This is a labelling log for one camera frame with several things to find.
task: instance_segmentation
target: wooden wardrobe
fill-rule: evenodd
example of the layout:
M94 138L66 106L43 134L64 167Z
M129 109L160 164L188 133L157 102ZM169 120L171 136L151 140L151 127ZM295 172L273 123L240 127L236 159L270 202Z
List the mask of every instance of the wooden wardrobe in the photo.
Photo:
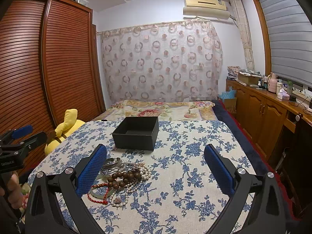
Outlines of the wooden wardrobe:
M0 22L0 134L25 125L33 134L105 111L92 10L72 0L14 0ZM23 172L41 161L31 151Z

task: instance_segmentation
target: curtain rod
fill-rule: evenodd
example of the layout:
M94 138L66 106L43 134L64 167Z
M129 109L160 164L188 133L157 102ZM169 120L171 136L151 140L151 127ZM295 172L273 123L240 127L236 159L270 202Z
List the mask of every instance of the curtain rod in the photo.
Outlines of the curtain rod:
M201 18L201 17L195 17L195 18L189 18L189 20L194 20L194 21L210 21L209 19L206 19L206 18ZM180 23L180 22L185 22L185 20L179 20L179 21L168 21L168 22L159 22L159 23L151 23L151 24L145 24L145 25L136 25L136 26L128 26L128 27L121 27L121 28L118 28L118 29L110 29L110 30L105 30L105 31L102 31L102 32L96 32L97 34L102 34L104 32L107 32L107 31L112 31L112 30L121 30L121 29L125 29L125 28L133 28L133 27L139 27L139 26L150 26L150 25L158 25L158 24L168 24L168 23Z

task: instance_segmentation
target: sheer patterned curtain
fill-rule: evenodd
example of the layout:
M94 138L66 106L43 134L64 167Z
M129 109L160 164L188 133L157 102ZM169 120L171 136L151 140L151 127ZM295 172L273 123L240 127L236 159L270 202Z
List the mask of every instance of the sheer patterned curtain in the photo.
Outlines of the sheer patterned curtain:
M238 23L238 29L241 34L241 41L243 42L246 66L248 69L255 71L255 63L252 55L252 42L243 3L241 2L241 0L230 0L230 3L234 10L236 22Z
M189 20L102 33L103 64L113 102L215 99L222 48L210 21Z

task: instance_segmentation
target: blue floral tablecloth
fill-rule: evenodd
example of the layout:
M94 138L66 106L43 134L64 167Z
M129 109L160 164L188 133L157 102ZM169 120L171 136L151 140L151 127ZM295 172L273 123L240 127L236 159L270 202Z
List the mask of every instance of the blue floral tablecloth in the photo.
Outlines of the blue floral tablecloth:
M29 184L38 171L61 173L89 156L98 144L103 144L111 157L133 162L144 160L152 167L152 178L132 193L128 204L122 208L91 202L86 195L82 197L102 229L116 234L186 234L205 233L228 201L204 161L207 144L212 143L236 167L244 167L255 174L237 140L221 121L161 121L155 149L151 152L116 148L111 133L119 123L92 121L82 125L35 168ZM95 191L101 194L105 188ZM76 229L62 195L57 194L57 197L68 225ZM252 194L233 232L241 229L251 203Z

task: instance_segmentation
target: yellow plush toy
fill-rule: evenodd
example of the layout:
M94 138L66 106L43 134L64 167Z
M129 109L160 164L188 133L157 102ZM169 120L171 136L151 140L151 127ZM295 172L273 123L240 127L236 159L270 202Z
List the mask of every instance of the yellow plush toy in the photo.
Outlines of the yellow plush toy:
M44 153L50 154L63 140L80 128L85 122L77 119L77 109L69 109L65 112L64 122L48 134L48 140Z

